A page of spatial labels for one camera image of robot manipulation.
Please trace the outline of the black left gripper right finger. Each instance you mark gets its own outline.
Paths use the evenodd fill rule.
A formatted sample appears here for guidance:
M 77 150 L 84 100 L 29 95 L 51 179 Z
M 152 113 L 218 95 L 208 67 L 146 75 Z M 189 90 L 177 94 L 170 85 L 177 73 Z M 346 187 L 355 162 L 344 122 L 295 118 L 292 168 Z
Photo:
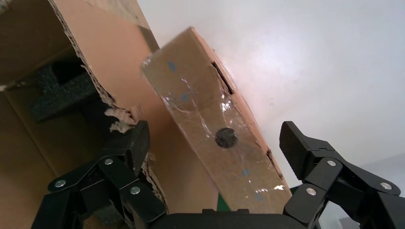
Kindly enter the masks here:
M 402 229 L 405 199 L 394 183 L 346 161 L 327 141 L 283 122 L 279 146 L 301 185 L 283 213 L 311 229 L 326 205 L 340 206 L 362 229 Z

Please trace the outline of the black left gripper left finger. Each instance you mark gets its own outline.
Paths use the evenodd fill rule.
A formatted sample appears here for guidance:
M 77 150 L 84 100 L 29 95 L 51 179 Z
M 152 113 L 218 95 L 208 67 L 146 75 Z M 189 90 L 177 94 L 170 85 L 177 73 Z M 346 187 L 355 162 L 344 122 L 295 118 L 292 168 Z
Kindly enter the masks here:
M 134 170 L 149 146 L 149 125 L 139 121 L 93 160 L 50 182 L 32 228 L 81 229 L 96 210 L 112 204 L 129 228 L 150 229 L 166 207 Z

